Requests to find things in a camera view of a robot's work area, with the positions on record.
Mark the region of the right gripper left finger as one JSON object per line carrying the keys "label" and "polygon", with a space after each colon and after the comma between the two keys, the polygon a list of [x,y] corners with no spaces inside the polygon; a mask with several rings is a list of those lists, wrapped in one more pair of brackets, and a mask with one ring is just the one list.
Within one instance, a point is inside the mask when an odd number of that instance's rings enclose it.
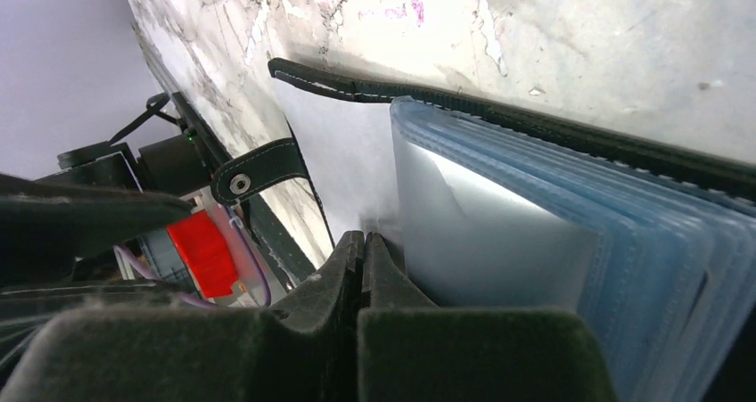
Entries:
{"label": "right gripper left finger", "polygon": [[354,401],[365,237],[269,308],[128,306],[61,313],[4,401]]}

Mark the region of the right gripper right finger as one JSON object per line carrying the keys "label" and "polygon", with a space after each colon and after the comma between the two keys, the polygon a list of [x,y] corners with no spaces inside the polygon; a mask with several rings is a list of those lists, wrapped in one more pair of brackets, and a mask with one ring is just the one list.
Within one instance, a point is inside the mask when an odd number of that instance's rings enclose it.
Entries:
{"label": "right gripper right finger", "polygon": [[361,401],[613,401],[593,333],[554,308],[442,308],[366,237],[357,316]]}

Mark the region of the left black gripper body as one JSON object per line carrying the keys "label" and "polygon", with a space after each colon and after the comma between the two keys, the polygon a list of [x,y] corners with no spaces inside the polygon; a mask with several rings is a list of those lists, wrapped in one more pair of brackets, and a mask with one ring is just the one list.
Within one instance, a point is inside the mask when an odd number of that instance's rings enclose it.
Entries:
{"label": "left black gripper body", "polygon": [[96,256],[190,217],[165,193],[1,176],[1,284],[60,283],[77,258]]}

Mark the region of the black leather card holder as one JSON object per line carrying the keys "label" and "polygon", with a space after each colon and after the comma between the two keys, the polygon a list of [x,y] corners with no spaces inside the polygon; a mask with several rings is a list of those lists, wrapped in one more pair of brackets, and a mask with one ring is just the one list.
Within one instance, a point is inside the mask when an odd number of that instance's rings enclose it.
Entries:
{"label": "black leather card holder", "polygon": [[755,398],[755,169],[543,113],[273,59],[292,136],[217,201],[293,178],[330,232],[376,231],[445,307],[559,307],[623,401]]}

